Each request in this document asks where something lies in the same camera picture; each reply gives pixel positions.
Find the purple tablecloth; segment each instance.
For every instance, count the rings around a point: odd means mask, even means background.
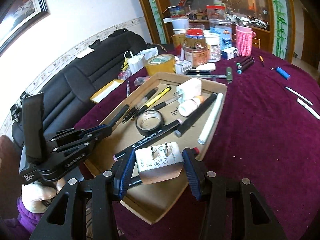
[[[320,207],[320,121],[284,86],[310,100],[317,113],[320,88],[309,74],[272,54],[254,48],[252,55],[255,64],[241,75],[236,73],[235,59],[216,64],[214,74],[225,74],[226,67],[232,67],[233,83],[228,84],[204,162],[219,175],[249,178],[274,211],[288,239],[295,240],[304,234]],[[265,68],[259,55],[264,58]],[[291,75],[290,80],[270,70],[277,66]],[[145,74],[143,69],[135,76]],[[125,98],[125,91],[123,83],[76,128],[98,125]],[[204,208],[188,187],[169,213],[150,226],[121,204],[114,204],[117,224],[129,240],[198,239]]]

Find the picture frame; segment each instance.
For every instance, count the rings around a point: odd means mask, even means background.
[[[0,56],[26,29],[48,14],[45,0],[14,0],[0,22]]]

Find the tape roll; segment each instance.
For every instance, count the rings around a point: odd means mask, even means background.
[[[136,119],[136,127],[143,136],[149,136],[164,126],[162,114],[159,111],[145,111]]]
[[[149,76],[157,72],[174,73],[176,60],[172,54],[161,54],[147,60],[146,70]]]

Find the small white box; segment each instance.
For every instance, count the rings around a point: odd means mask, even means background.
[[[143,184],[173,179],[180,175],[184,160],[176,142],[136,150],[136,163]]]
[[[188,81],[177,86],[177,92],[182,97],[178,99],[178,102],[182,104],[184,101],[200,96],[202,89],[201,80],[198,78],[191,78]]]
[[[192,64],[190,61],[183,60],[174,64],[177,74],[184,75],[189,69],[192,69]]]
[[[223,49],[221,51],[221,53],[222,53],[222,57],[225,58],[225,59],[232,59],[234,57],[238,57],[239,56],[239,51],[235,47]]]

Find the pink cup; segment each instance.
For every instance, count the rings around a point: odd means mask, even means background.
[[[236,46],[239,50],[239,55],[250,56],[252,50],[252,38],[256,33],[251,28],[236,26]]]

